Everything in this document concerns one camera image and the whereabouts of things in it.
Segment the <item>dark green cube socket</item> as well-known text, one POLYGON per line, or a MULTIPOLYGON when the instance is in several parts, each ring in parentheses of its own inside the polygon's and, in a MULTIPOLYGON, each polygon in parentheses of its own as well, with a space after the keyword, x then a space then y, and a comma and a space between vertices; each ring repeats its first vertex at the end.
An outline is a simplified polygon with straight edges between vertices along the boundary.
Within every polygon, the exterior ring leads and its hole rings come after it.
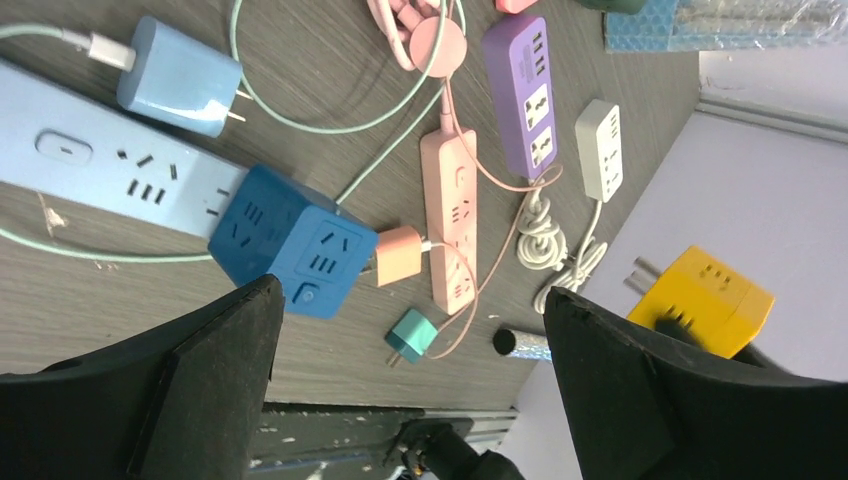
POLYGON ((638 14, 647 0, 577 0, 585 8, 605 13, 638 14))

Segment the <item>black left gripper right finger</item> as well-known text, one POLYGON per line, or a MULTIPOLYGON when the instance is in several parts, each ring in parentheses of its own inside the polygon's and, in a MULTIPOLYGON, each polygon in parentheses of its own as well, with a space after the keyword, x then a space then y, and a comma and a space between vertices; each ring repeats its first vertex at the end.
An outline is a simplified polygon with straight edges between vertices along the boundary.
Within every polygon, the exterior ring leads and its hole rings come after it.
POLYGON ((585 478, 846 477, 845 384, 721 358, 562 288, 544 323, 585 478))

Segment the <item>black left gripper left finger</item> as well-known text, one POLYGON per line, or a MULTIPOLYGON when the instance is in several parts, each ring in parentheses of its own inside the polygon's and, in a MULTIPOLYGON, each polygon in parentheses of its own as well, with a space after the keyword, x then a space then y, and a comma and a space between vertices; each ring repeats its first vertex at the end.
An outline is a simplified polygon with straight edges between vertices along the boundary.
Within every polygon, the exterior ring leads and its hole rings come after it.
POLYGON ((268 274, 113 345, 4 374, 2 477, 245 477, 284 304, 268 274))

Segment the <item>dark blue cube socket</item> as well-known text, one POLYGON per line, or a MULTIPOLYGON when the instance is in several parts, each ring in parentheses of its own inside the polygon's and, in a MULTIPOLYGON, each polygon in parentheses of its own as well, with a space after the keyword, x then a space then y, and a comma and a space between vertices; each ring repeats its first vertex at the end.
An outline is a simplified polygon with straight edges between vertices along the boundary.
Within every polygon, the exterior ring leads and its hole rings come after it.
POLYGON ((282 285, 286 311, 331 319, 377 242, 374 230, 329 197, 257 165, 236 191, 208 249, 235 285, 272 274, 282 285))

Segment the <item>yellow cube socket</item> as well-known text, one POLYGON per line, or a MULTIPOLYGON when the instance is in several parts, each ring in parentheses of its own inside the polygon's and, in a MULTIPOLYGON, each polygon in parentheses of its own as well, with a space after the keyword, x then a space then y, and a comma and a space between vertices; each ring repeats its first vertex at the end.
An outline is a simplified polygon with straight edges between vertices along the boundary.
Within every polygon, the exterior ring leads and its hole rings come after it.
POLYGON ((627 319, 723 358, 760 333, 775 296, 697 246, 665 270, 639 257, 624 284, 641 299, 627 319))

